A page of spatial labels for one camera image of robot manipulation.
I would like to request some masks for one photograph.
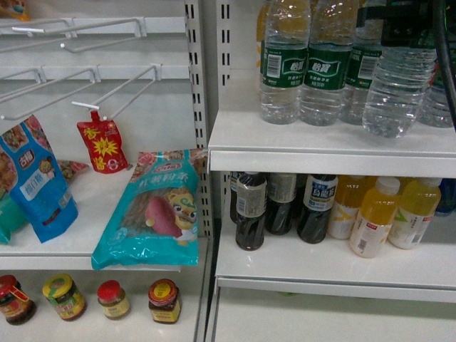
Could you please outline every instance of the red sauce packet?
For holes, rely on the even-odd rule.
[[[123,154],[122,138],[114,121],[101,121],[96,110],[90,112],[92,121],[78,123],[78,130],[88,148],[93,169],[101,173],[115,173],[128,166]]]

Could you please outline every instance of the white metal shelf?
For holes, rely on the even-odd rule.
[[[229,199],[217,257],[217,284],[333,296],[456,303],[456,214],[435,217],[421,243],[402,250],[386,243],[373,259],[356,256],[347,240],[326,237],[307,244],[291,230],[266,233],[264,244],[246,252],[235,242]]]
[[[38,308],[35,316],[22,326],[11,326],[1,317],[1,340],[77,342],[104,341],[109,336],[109,341],[118,342],[150,341],[159,337],[160,341],[169,342],[203,341],[212,256],[207,238],[199,239],[199,250],[198,266],[183,267],[181,272],[65,271],[88,303],[86,312],[70,323],[58,317],[41,293],[47,279],[57,271],[11,271]],[[161,278],[172,279],[182,294],[182,310],[176,324],[155,323],[149,312],[147,291]],[[107,319],[97,302],[98,287],[109,279],[119,281],[131,304],[131,312],[119,321]]]
[[[104,175],[93,170],[76,175],[70,188],[78,218],[59,237],[40,243],[27,224],[0,245],[0,269],[92,269],[91,257],[133,170]],[[180,266],[110,266],[109,269],[179,271]]]
[[[454,304],[223,288],[212,302],[206,341],[451,342],[455,336]]]
[[[232,71],[209,141],[215,171],[456,177],[456,134],[415,123],[385,139],[338,121],[315,127],[300,120],[272,125],[260,117],[251,71]]]

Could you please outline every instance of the black cable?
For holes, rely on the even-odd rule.
[[[432,29],[434,31],[435,47],[439,70],[445,87],[445,94],[450,108],[451,119],[456,130],[456,77],[451,63],[448,33],[445,27],[445,0],[432,1]]]

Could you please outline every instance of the yellow jar label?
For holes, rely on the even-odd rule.
[[[103,310],[107,317],[119,317],[130,310],[130,302],[125,298],[114,306],[104,306]]]

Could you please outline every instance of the dark soda bottle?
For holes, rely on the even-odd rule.
[[[236,211],[236,202],[237,202],[237,179],[242,174],[242,172],[231,171],[229,173],[229,191],[231,194],[231,201],[229,203],[229,218],[236,223],[237,222],[237,211]]]
[[[318,244],[326,236],[331,208],[336,194],[337,176],[309,175],[304,193],[304,206],[297,228],[301,239]]]
[[[271,173],[264,228],[275,235],[291,229],[291,203],[296,196],[296,173]]]
[[[237,180],[236,243],[247,251],[258,249],[264,241],[266,186],[266,178],[258,172],[245,172]]]

